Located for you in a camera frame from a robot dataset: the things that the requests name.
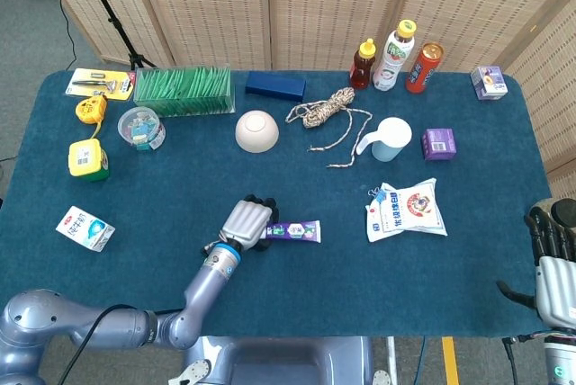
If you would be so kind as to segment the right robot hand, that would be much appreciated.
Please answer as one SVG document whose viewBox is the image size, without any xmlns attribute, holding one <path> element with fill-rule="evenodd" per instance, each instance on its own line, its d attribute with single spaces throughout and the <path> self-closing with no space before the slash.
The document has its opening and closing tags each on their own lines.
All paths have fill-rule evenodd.
<svg viewBox="0 0 576 385">
<path fill-rule="evenodd" d="M 535 293 L 497 282 L 507 299 L 532 309 L 551 329 L 575 329 L 575 200 L 542 200 L 524 217 L 535 265 Z"/>
</svg>

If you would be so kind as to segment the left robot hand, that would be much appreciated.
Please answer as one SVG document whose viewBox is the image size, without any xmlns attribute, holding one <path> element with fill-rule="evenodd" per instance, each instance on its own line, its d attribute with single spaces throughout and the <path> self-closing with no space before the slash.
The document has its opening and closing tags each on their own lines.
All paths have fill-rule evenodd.
<svg viewBox="0 0 576 385">
<path fill-rule="evenodd" d="M 250 194 L 235 205 L 220 229 L 219 238 L 239 252 L 265 251 L 271 246 L 271 241 L 266 239 L 266 228 L 278 220 L 274 198 L 261 199 Z"/>
</svg>

